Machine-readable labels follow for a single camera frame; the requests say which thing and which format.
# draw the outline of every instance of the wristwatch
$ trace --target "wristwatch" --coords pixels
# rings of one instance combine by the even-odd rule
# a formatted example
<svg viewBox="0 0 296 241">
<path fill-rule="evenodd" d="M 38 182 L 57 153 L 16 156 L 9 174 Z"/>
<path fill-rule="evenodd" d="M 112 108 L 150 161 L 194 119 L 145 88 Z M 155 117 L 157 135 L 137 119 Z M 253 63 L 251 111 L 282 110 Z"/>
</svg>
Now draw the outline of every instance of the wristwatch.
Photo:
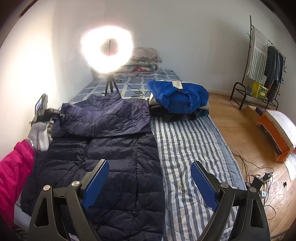
<svg viewBox="0 0 296 241">
<path fill-rule="evenodd" d="M 35 148 L 35 146 L 34 146 L 34 144 L 33 144 L 33 141 L 30 139 L 30 138 L 26 138 L 25 139 L 29 144 L 30 144 L 30 146 L 33 148 L 33 150 L 36 152 L 36 148 Z"/>
</svg>

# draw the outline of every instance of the bed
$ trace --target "bed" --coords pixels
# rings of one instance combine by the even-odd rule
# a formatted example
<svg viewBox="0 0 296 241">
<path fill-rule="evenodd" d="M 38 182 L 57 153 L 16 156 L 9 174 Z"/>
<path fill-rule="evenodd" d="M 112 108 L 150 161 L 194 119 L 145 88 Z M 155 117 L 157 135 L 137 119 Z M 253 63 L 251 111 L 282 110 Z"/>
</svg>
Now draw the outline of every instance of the bed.
<svg viewBox="0 0 296 241">
<path fill-rule="evenodd" d="M 151 80 L 180 80 L 172 70 L 160 69 L 153 75 L 116 78 L 123 98 L 148 98 Z M 101 96 L 106 79 L 100 76 L 71 101 Z M 157 141 L 165 190 L 165 230 L 163 240 L 197 240 L 213 211 L 208 208 L 190 175 L 192 162 L 199 160 L 221 182 L 246 189 L 237 162 L 210 116 L 195 121 L 166 123 L 151 117 L 151 129 Z M 237 213 L 234 207 L 221 240 L 227 240 Z"/>
</svg>

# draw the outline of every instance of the hanging clothes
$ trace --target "hanging clothes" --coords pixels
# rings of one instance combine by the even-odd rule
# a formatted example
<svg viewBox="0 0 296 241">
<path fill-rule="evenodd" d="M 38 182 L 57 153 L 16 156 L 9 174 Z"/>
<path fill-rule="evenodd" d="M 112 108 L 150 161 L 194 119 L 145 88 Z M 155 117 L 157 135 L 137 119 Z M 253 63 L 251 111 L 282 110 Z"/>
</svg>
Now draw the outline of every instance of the hanging clothes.
<svg viewBox="0 0 296 241">
<path fill-rule="evenodd" d="M 280 83 L 283 79 L 284 67 L 285 67 L 284 57 L 277 51 L 276 70 L 275 70 L 275 74 L 274 74 L 274 81 L 271 85 L 266 87 L 269 89 L 269 91 L 267 93 L 268 101 L 273 101 L 276 96 L 277 91 L 279 90 Z"/>
<path fill-rule="evenodd" d="M 268 47 L 268 55 L 266 61 L 266 67 L 264 71 L 264 75 L 266 76 L 266 81 L 264 84 L 265 88 L 268 88 L 274 82 L 274 76 L 276 72 L 276 56 L 277 50 L 274 46 Z"/>
<path fill-rule="evenodd" d="M 278 81 L 281 80 L 280 69 L 283 65 L 283 59 L 283 56 L 278 52 L 278 50 L 274 46 L 268 47 L 266 67 L 264 71 L 264 75 L 266 76 L 264 87 L 268 88 L 268 90 L 270 90 L 274 81 L 276 81 L 276 84 L 278 84 Z"/>
<path fill-rule="evenodd" d="M 251 33 L 251 53 L 249 57 L 248 76 L 263 84 L 262 76 L 267 60 L 268 39 L 253 26 Z"/>
</svg>

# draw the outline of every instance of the folded blanket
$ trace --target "folded blanket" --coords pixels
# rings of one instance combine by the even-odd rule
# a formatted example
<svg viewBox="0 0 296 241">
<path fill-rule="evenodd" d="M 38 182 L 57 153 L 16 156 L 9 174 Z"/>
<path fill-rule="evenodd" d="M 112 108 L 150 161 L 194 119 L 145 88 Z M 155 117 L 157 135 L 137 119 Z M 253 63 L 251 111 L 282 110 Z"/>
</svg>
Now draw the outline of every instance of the folded blanket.
<svg viewBox="0 0 296 241">
<path fill-rule="evenodd" d="M 158 70 L 157 64 L 151 65 L 123 65 L 116 72 L 113 73 L 114 77 L 120 76 L 145 76 L 153 74 Z"/>
<path fill-rule="evenodd" d="M 134 48 L 130 60 L 115 72 L 113 76 L 145 76 L 158 70 L 162 59 L 153 48 Z"/>
</svg>

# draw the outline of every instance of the hand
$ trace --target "hand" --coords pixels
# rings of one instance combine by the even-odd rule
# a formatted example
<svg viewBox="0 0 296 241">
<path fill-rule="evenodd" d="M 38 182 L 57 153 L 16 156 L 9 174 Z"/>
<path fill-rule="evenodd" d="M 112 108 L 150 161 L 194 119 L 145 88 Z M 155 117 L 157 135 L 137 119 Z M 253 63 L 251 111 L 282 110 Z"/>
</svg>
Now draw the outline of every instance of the hand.
<svg viewBox="0 0 296 241">
<path fill-rule="evenodd" d="M 46 151 L 52 143 L 52 122 L 37 122 L 32 125 L 28 138 L 36 151 Z"/>
</svg>

